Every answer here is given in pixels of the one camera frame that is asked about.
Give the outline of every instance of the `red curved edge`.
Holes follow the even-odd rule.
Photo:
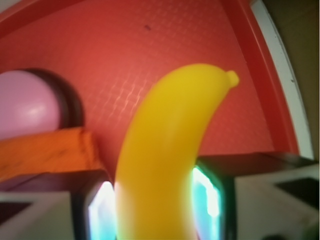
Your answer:
[[[287,101],[248,0],[221,0],[257,91],[275,151],[299,154]]]
[[[22,0],[0,14],[0,38],[83,0]]]

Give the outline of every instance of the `toy banana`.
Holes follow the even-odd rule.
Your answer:
[[[192,64],[150,90],[119,156],[118,239],[197,239],[192,170],[213,113],[238,82],[234,71]]]

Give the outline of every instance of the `pink ball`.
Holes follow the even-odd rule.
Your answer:
[[[57,130],[60,106],[38,76],[13,70],[0,74],[0,140]]]

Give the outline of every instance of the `banana tip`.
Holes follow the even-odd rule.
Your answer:
[[[236,87],[239,84],[239,77],[236,74],[236,72],[235,71],[228,71],[226,74],[229,77],[230,86],[232,88]]]

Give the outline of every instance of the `orange block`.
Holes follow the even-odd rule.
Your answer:
[[[92,133],[81,127],[0,141],[0,181],[21,174],[103,169]]]

